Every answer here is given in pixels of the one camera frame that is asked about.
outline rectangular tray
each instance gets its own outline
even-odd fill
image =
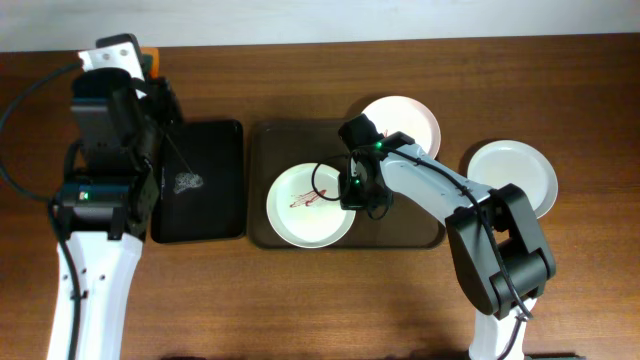
[[[249,169],[247,234],[265,249],[299,249],[283,240],[271,227],[266,201],[271,184],[285,170],[301,163],[322,161],[347,153],[338,136],[344,121],[279,121],[261,123],[252,132]],[[346,160],[327,163],[343,170]],[[359,211],[347,234],[328,248],[432,249],[444,240],[445,229],[435,218],[401,194],[378,221]]]

